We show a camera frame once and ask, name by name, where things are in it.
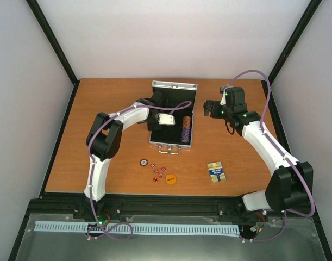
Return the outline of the black poker chip stack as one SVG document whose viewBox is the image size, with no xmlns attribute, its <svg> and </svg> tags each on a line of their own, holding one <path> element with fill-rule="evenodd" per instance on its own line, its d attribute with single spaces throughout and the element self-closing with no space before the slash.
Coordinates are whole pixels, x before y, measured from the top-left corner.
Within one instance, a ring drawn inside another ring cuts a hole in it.
<svg viewBox="0 0 332 261">
<path fill-rule="evenodd" d="M 147 166 L 148 165 L 148 160 L 147 159 L 141 159 L 140 160 L 140 165 L 141 166 Z"/>
</svg>

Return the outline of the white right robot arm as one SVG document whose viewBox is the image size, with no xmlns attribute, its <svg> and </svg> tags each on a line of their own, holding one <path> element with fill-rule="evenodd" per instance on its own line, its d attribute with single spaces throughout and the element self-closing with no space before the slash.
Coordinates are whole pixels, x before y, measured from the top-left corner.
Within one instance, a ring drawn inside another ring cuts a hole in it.
<svg viewBox="0 0 332 261">
<path fill-rule="evenodd" d="M 223 119 L 230 134 L 237 133 L 257 151 L 271 173 L 265 190 L 242 196 L 247 211 L 292 210 L 311 201 L 313 168 L 290 155 L 271 134 L 260 115 L 248 111 L 241 87 L 222 89 L 220 101 L 205 101 L 204 116 Z"/>
</svg>

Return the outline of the purple poker chip stack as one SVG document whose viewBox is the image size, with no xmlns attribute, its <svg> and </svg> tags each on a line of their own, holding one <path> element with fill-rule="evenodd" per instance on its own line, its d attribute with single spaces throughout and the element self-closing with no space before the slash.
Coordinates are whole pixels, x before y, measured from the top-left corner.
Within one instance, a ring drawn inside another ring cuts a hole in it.
<svg viewBox="0 0 332 261">
<path fill-rule="evenodd" d="M 181 132 L 181 142 L 184 144 L 189 143 L 190 137 L 191 137 L 191 125 L 183 126 Z"/>
</svg>

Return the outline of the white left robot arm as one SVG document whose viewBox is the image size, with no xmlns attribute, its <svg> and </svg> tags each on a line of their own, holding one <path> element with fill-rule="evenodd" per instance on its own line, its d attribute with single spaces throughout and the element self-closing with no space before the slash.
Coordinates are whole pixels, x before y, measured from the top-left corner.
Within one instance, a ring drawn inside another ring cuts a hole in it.
<svg viewBox="0 0 332 261">
<path fill-rule="evenodd" d="M 86 138 L 90 168 L 84 190 L 85 196 L 92 199 L 85 211 L 93 219 L 104 215 L 105 205 L 99 200 L 105 195 L 108 168 L 120 148 L 123 131 L 139 122 L 146 123 L 150 132 L 160 130 L 158 114 L 166 105 L 165 95 L 156 91 L 151 98 L 140 98 L 118 113 L 97 114 Z"/>
</svg>

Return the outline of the aluminium poker case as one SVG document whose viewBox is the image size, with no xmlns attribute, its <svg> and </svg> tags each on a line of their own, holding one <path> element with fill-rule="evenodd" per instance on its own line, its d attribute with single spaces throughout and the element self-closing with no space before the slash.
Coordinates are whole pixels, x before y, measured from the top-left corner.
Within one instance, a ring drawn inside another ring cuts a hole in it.
<svg viewBox="0 0 332 261">
<path fill-rule="evenodd" d="M 177 155 L 191 148 L 197 89 L 196 83 L 152 81 L 155 105 L 170 109 L 157 112 L 149 138 L 160 153 Z"/>
</svg>

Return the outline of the red poker chip stack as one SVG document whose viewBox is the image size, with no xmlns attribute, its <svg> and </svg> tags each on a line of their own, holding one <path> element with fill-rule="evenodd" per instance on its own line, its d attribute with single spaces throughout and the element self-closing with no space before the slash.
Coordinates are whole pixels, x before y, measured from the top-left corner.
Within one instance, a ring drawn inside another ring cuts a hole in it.
<svg viewBox="0 0 332 261">
<path fill-rule="evenodd" d="M 191 126 L 191 118 L 189 116 L 184 116 L 183 127 L 190 128 L 190 126 Z"/>
</svg>

